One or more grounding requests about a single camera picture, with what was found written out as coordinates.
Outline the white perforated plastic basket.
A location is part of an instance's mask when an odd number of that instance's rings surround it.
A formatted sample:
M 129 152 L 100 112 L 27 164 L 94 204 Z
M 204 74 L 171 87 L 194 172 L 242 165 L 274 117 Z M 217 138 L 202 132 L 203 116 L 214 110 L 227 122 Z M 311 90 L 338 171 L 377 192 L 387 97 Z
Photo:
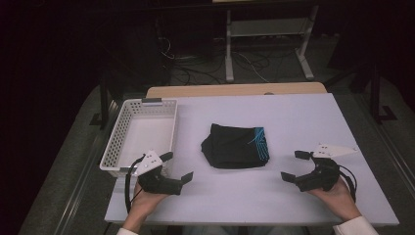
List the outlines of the white perforated plastic basket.
M 100 169 L 122 177 L 150 150 L 162 155 L 174 149 L 177 101 L 130 99 L 123 102 L 100 162 Z

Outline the metal floor rail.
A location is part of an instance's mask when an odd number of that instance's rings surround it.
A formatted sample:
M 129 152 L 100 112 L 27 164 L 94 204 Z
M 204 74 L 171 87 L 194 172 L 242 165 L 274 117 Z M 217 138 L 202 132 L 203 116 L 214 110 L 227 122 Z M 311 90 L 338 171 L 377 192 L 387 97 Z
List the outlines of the metal floor rail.
M 115 180 L 99 169 L 108 133 L 99 130 L 88 145 L 86 163 L 75 184 L 54 235 L 107 235 L 105 214 Z
M 377 113 L 367 96 L 355 95 L 355 100 L 374 125 L 397 172 L 415 190 L 415 114 L 399 96 L 383 97 Z

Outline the person's right hand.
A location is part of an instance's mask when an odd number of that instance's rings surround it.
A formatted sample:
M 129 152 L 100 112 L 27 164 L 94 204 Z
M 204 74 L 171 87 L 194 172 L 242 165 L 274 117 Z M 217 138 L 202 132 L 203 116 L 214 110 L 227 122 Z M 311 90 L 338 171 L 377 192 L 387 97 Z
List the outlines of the person's right hand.
M 343 222 L 361 216 L 361 212 L 351 197 L 346 184 L 340 177 L 329 191 L 313 189 L 309 191 L 309 194 L 321 200 Z

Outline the white metal stand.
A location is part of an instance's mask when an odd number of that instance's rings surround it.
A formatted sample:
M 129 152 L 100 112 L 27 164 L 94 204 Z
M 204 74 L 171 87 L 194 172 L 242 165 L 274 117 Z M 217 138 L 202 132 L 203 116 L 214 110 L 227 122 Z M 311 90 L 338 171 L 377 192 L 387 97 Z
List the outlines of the white metal stand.
M 308 64 L 305 52 L 314 27 L 319 6 L 313 6 L 305 18 L 289 18 L 275 20 L 232 21 L 231 11 L 227 12 L 226 19 L 226 51 L 225 51 L 225 78 L 233 82 L 234 70 L 232 60 L 231 39 L 247 36 L 272 35 L 301 35 L 302 43 L 294 50 L 306 80 L 313 80 L 314 74 Z

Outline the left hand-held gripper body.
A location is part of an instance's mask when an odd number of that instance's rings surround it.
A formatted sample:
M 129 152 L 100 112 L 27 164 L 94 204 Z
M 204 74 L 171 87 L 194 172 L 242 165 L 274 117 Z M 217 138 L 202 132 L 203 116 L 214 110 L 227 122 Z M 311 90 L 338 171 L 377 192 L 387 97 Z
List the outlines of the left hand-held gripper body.
M 134 175 L 145 192 L 153 194 L 179 195 L 183 184 L 178 179 L 166 177 L 163 173 L 165 164 L 160 155 L 149 150 L 138 163 Z

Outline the black folded shorts blue print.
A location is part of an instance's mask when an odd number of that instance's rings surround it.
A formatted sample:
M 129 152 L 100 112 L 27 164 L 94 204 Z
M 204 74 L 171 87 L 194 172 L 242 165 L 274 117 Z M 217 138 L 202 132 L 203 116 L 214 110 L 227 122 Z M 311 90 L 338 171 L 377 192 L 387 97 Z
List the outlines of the black folded shorts blue print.
M 213 123 L 201 148 L 207 162 L 221 169 L 262 167 L 270 159 L 263 127 L 244 128 Z

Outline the wooden table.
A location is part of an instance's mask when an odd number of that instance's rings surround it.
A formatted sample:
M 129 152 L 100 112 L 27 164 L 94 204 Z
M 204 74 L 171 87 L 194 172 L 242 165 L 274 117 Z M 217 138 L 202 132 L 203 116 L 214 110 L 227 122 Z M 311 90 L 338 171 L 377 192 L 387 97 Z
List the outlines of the wooden table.
M 320 82 L 253 83 L 151 87 L 147 98 L 250 96 L 283 94 L 324 94 L 327 90 Z

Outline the black metal stand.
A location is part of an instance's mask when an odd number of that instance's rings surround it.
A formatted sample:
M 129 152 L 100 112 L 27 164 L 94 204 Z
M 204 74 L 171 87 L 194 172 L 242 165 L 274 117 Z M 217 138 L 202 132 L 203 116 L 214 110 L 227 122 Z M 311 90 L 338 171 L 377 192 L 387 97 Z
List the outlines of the black metal stand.
M 378 124 L 384 121 L 397 120 L 389 106 L 380 105 L 381 78 L 375 63 L 369 65 L 370 71 L 370 115 Z
M 103 73 L 100 79 L 100 112 L 93 115 L 90 120 L 90 125 L 99 126 L 104 129 L 110 119 L 111 108 L 111 92 L 110 92 L 110 76 L 107 73 Z

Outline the person's left hand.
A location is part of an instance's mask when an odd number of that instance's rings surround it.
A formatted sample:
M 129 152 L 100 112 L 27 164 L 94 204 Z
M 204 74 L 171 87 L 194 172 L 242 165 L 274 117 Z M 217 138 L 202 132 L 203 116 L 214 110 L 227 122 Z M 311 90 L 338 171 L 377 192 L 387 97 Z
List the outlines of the person's left hand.
M 144 221 L 158 206 L 158 204 L 167 198 L 166 194 L 153 194 L 145 192 L 139 183 L 134 188 L 134 198 L 132 200 L 131 209 L 128 214 L 133 219 Z

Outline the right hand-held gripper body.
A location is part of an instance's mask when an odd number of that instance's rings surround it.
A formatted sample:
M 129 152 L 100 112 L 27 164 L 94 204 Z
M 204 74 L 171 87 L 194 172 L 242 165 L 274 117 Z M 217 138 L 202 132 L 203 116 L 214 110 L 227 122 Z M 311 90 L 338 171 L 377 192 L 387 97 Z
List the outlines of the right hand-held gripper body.
M 311 160 L 315 165 L 314 170 L 306 175 L 296 176 L 295 184 L 302 192 L 318 188 L 329 191 L 338 181 L 338 178 L 342 176 L 351 191 L 355 192 L 357 189 L 355 176 L 351 171 L 349 172 L 350 176 L 343 173 L 341 171 L 342 166 L 337 164 L 334 158 L 344 157 L 356 152 L 355 148 L 319 143 L 312 151 L 313 157 Z

